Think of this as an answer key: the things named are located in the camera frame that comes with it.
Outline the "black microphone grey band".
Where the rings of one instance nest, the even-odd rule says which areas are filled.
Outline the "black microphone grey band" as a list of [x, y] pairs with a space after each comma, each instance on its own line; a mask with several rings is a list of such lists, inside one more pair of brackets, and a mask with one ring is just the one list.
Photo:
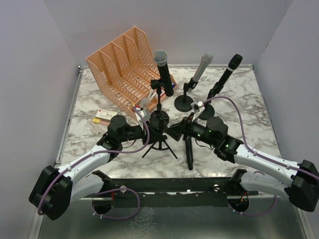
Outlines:
[[225, 83], [230, 78], [232, 73], [239, 67], [239, 65], [241, 64], [242, 60], [243, 60], [243, 57], [241, 55], [239, 55], [239, 54], [235, 54], [232, 57], [232, 59], [228, 63], [228, 66], [227, 66], [226, 70], [222, 74], [222, 76], [219, 79], [219, 81], [216, 83], [217, 86], [223, 87], [225, 85]]

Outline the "small black tripod stand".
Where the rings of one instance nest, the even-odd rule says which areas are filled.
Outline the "small black tripod stand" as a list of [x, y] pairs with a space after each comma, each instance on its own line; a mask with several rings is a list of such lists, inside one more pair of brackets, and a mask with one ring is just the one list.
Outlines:
[[168, 145], [168, 143], [166, 141], [164, 142], [157, 142], [157, 143], [153, 143], [150, 145], [150, 147], [148, 148], [148, 150], [142, 155], [142, 158], [144, 158], [148, 153], [149, 151], [153, 149], [153, 150], [156, 150], [156, 151], [166, 151], [166, 150], [169, 150], [173, 156], [175, 157], [175, 159], [177, 159], [177, 156], [176, 154], [173, 152], [172, 148]]

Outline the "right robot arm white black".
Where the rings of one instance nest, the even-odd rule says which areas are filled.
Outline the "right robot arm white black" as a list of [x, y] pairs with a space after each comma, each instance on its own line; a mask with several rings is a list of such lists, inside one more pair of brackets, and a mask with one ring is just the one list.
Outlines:
[[286, 197], [297, 208], [313, 212], [319, 201], [319, 172], [316, 166], [303, 160], [301, 163], [259, 153], [243, 141], [228, 134], [228, 126], [220, 117], [211, 117], [205, 126], [184, 118], [165, 129], [174, 140], [194, 138], [214, 148], [215, 155], [263, 172], [255, 176], [245, 172], [239, 179], [245, 191], [261, 191]]

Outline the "black microphone white band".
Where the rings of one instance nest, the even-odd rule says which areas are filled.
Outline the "black microphone white band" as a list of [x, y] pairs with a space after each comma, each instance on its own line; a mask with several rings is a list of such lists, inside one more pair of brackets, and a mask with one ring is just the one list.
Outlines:
[[188, 138], [185, 141], [185, 152], [186, 152], [186, 162], [189, 170], [193, 170], [193, 151], [192, 151], [192, 141]]

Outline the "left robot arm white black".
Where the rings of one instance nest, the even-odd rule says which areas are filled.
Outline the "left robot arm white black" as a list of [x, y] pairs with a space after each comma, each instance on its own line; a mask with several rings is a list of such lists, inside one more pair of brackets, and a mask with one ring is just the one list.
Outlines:
[[88, 153], [61, 168], [47, 166], [42, 170], [29, 202], [37, 207], [40, 216], [59, 218], [71, 202], [73, 187], [91, 171], [123, 153], [122, 142], [141, 139], [147, 146], [159, 138], [168, 122], [167, 117], [160, 119], [154, 113], [148, 120], [140, 117], [140, 125], [136, 126], [127, 124], [122, 115], [112, 117], [107, 132]]

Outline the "black microphone silver grille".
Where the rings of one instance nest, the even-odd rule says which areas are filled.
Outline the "black microphone silver grille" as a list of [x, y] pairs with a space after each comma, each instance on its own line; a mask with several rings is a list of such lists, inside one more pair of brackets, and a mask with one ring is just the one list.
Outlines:
[[168, 97], [171, 97], [174, 95], [173, 86], [171, 82], [171, 77], [167, 65], [167, 54], [159, 50], [154, 53], [154, 62], [156, 63], [160, 75], [160, 82], [162, 84], [162, 87], [164, 88], [165, 94]]

